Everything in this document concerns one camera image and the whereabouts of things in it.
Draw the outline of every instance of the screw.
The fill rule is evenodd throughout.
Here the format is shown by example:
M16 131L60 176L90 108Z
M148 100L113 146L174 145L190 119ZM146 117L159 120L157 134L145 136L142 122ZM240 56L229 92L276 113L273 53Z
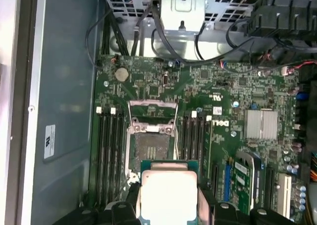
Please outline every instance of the screw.
M231 135L231 137L235 137L237 135L237 132L236 131L231 131L230 135Z
M211 29L211 25L210 24L206 24L206 30L210 30Z
M220 207L222 207L223 209L228 209L229 205L225 204L225 203L222 203L222 204L220 204Z
M167 133L167 134L172 133L172 129L171 129L171 128L167 128L167 129L166 129L166 133Z
M266 215L266 211L264 209L258 209L257 211L261 215Z
M34 107L33 105L30 105L30 106L28 107L29 113L33 112L34 110L35 110L35 107Z

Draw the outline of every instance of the blue plastic part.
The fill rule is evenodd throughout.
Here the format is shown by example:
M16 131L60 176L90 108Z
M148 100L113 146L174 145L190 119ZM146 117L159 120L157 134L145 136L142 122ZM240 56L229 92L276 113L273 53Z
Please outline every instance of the blue plastic part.
M231 173L231 165L226 165L224 172L224 196L223 200L228 202L230 199L230 173Z
M296 95L296 100L299 100L299 101L308 100L308 98L309 98L309 94L304 92L298 93Z
M252 109L252 110L257 110L257 109L258 109L257 104L256 104L256 103L252 103L252 104L251 104L251 109Z

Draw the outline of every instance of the capacitor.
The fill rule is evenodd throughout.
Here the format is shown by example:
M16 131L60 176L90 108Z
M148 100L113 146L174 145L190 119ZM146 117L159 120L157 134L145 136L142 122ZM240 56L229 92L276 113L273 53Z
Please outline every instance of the capacitor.
M288 172L292 172L293 167L291 165L285 165L284 167Z
M299 169L299 164L291 163L291 166L292 166L293 168Z
M302 148L298 148L298 147L292 147L292 151L295 153L301 153L302 152Z
M290 162L290 161L291 161L291 158L290 158L290 157L284 157L284 161L285 161L285 162Z
M301 192L300 190L297 190L297 191L295 192L295 195L298 196L298 197L300 197L300 198L303 198L303 199L306 198L306 193L305 193L305 192Z
M305 207L305 205L296 202L295 208L299 209L300 211L304 211L306 207Z
M292 174L297 174L297 169L296 168L292 168Z
M306 192L306 186L298 184L296 185L296 188L301 192Z
M237 107L239 107L239 102L238 101L233 101L232 102L232 104L231 104L231 106L233 107L233 108L237 108Z
M294 87L294 88L290 88L286 94L289 95L289 96L294 96L298 93L299 91L299 87Z
M298 147L301 148L302 144L300 142L292 142L292 147Z
M300 198L300 197L295 197L295 201L300 203L300 204L305 204L306 203L306 200L303 199L303 198Z

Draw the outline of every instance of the cpu socket lever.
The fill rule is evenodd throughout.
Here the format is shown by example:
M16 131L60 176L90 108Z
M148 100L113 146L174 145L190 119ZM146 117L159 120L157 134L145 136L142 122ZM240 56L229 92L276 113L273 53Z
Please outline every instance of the cpu socket lever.
M162 109L162 110L166 108L170 108L170 109L174 109L175 112L173 113L173 116L170 117L169 120L165 122L160 121L161 118L159 118L157 115L155 115L154 117L150 115L147 116L147 119L150 119L150 121L141 121L137 115L133 114L133 107L151 107L151 106L157 107L158 109ZM130 125L128 128L128 131L130 133L153 132L153 133L163 133L163 134L174 136L176 117L177 117L177 111L178 111L177 103L165 103L159 100L131 100L131 101L128 101L128 109L129 109L129 117L130 117ZM156 119L156 122L158 123L151 122L151 119L154 119L154 118Z

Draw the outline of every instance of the heatsink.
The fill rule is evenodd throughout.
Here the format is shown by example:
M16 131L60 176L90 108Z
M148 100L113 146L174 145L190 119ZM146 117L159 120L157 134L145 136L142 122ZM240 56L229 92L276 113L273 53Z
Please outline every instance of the heatsink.
M247 110L245 112L244 135L251 139L277 139L276 111Z

